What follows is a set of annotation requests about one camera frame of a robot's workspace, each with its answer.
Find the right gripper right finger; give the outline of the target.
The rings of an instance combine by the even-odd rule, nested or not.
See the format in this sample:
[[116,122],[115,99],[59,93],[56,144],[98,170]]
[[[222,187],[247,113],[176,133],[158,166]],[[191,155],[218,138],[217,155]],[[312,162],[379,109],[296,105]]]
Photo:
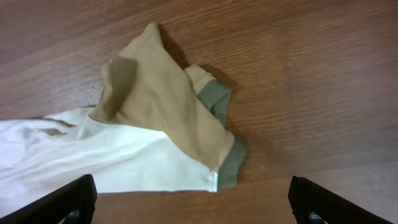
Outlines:
[[392,224],[304,177],[292,177],[288,199],[298,224]]

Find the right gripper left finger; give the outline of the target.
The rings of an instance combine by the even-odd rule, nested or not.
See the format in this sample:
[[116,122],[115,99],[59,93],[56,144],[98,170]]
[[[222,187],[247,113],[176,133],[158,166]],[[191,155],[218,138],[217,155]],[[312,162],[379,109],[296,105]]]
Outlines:
[[1,224],[91,224],[97,191],[86,174],[1,218]]

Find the white tan green shirt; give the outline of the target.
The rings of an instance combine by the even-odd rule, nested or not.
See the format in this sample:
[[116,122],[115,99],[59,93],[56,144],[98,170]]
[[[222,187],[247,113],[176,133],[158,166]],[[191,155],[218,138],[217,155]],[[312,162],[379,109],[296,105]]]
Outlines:
[[1,215],[85,175],[99,193],[216,192],[236,185],[244,146],[226,128],[231,92],[182,68],[149,24],[103,66],[94,107],[1,121]]

